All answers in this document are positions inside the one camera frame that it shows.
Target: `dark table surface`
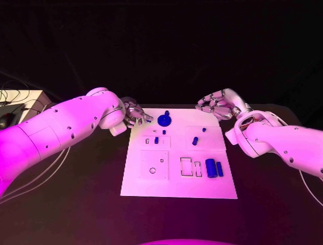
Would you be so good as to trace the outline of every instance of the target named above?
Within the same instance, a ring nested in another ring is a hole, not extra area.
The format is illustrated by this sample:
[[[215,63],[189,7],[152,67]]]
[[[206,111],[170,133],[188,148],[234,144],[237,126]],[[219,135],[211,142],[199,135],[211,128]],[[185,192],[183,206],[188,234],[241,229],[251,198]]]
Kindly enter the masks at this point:
[[[192,105],[144,105],[144,108]],[[289,108],[252,105],[290,125]],[[227,132],[234,121],[222,121]],[[52,179],[0,205],[0,244],[123,244],[176,238],[235,244],[323,244],[323,208],[310,196],[299,171],[274,154],[252,159],[225,139],[238,199],[121,197],[130,134],[107,130],[72,148]],[[26,183],[56,155],[33,166],[12,188]],[[323,201],[323,184],[304,175]]]

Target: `black background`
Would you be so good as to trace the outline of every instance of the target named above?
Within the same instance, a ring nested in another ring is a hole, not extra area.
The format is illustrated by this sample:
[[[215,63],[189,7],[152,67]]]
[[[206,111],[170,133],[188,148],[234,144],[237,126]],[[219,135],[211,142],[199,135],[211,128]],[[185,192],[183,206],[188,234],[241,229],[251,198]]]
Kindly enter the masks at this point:
[[[319,2],[10,2],[0,2],[0,72],[62,100],[104,86],[141,104],[192,104],[229,87],[323,129]]]

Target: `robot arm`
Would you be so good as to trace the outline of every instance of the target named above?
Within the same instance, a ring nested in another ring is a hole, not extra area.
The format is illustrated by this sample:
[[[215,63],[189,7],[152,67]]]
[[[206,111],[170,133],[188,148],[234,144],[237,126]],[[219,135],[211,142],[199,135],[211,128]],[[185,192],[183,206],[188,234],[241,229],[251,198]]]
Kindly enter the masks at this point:
[[[289,166],[323,178],[323,131],[289,126],[274,113],[254,111],[231,89],[203,97],[196,109],[219,121],[237,117],[225,136],[248,156],[276,153]]]
[[[97,88],[0,131],[0,197],[19,174],[85,139],[97,126],[115,136],[127,129],[124,119],[128,127],[136,121],[153,120],[128,99]]]

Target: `computer mouse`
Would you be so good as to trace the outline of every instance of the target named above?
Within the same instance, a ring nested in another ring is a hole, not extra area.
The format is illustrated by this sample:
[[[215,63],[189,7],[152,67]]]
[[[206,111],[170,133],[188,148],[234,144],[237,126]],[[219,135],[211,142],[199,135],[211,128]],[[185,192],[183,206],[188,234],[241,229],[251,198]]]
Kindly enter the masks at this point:
[[[6,113],[0,117],[0,129],[6,129],[10,126],[13,119],[15,119],[13,113]]]

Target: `blue object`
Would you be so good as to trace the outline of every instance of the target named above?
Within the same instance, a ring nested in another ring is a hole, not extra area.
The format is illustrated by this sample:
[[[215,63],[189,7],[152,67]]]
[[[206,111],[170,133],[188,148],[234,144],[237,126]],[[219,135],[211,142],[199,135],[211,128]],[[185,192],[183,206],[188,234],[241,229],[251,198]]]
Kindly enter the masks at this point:
[[[209,178],[218,177],[216,167],[215,167],[215,160],[214,159],[206,159],[205,160],[205,166],[206,166],[208,177]]]
[[[196,143],[198,143],[198,137],[193,138],[192,145],[196,145]]]
[[[165,115],[160,115],[157,117],[157,123],[163,127],[170,125],[170,116],[169,115],[170,115],[169,111],[165,111]]]
[[[221,162],[216,162],[216,168],[218,168],[219,177],[222,177],[224,173],[222,173],[222,164],[221,164]]]

